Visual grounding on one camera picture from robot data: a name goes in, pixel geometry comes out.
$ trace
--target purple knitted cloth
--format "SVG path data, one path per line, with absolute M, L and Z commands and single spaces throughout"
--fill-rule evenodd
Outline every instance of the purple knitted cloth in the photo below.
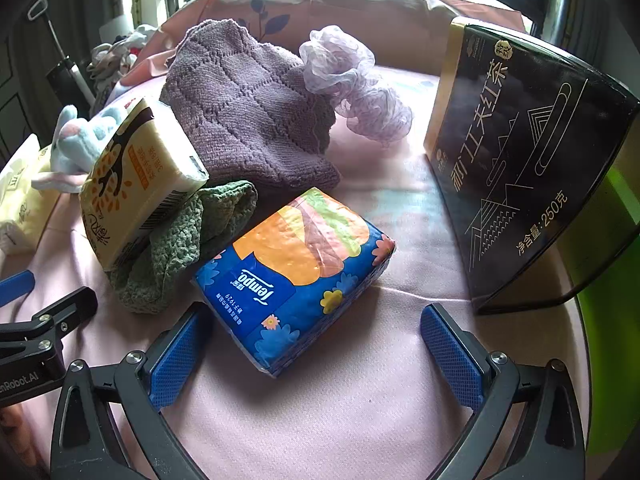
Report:
M 258 43 L 233 20 L 206 20 L 170 63 L 160 100 L 209 171 L 208 186 L 245 179 L 259 195 L 338 184 L 322 156 L 335 113 L 306 90 L 298 56 Z

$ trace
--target green knitted cloth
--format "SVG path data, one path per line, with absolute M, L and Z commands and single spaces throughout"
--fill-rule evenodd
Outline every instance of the green knitted cloth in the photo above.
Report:
M 174 298 L 182 271 L 219 254 L 251 218 L 256 200 L 255 187 L 246 180 L 198 190 L 171 220 L 152 231 L 137 259 L 109 273 L 124 307 L 162 312 Z

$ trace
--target barcode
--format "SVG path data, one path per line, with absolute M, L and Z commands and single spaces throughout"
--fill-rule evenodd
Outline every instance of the barcode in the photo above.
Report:
M 169 193 L 169 195 L 162 200 L 162 203 L 156 207 L 156 210 L 149 215 L 149 218 L 140 226 L 140 229 L 154 229 L 186 196 L 187 192 L 185 191 L 172 191 Z

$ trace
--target blue gripper pad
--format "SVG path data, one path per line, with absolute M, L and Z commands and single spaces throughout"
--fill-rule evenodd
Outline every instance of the blue gripper pad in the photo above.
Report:
M 149 400 L 156 410 L 175 402 L 209 340 L 211 329 L 209 309 L 197 310 L 158 361 L 151 372 L 149 387 Z
M 432 306 L 422 311 L 420 334 L 458 402 L 477 410 L 484 401 L 480 370 Z
M 36 286 L 36 280 L 30 270 L 24 270 L 0 282 L 0 306 L 27 294 Z

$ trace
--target yellow tissue pack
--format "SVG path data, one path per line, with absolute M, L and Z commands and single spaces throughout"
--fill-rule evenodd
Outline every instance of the yellow tissue pack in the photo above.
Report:
M 34 252 L 60 193 L 31 187 L 31 178 L 50 171 L 50 146 L 40 149 L 31 134 L 0 173 L 0 248 L 5 254 Z
M 171 108 L 142 98 L 80 192 L 86 236 L 102 268 L 138 256 L 150 232 L 208 179 Z

